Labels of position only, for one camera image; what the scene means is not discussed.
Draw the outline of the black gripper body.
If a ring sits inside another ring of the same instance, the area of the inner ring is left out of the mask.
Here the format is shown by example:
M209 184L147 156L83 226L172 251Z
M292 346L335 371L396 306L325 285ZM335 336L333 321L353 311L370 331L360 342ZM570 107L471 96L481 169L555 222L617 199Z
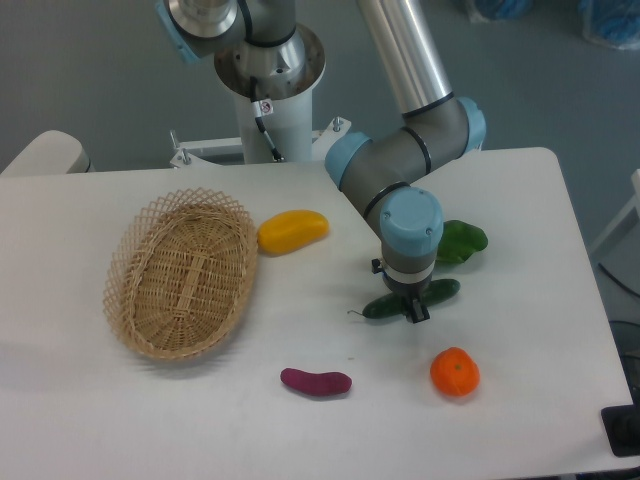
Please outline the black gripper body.
M383 258L371 260L373 274L380 274L387 288L401 297L418 298L430 284L434 263L414 273L404 273L389 266Z

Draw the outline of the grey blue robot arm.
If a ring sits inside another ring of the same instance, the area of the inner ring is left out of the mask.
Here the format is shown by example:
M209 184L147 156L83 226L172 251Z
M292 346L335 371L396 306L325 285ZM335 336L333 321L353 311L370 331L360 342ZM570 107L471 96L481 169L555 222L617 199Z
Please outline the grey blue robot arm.
M292 1L161 1L157 15L186 62L212 57L233 95L246 163L324 161L336 187L376 234L372 268L414 323L444 233L436 198L419 179L481 146L486 122L470 99L453 93L421 5L362 1L403 126L374 141L362 133L312 134L312 92L326 60L319 38Z

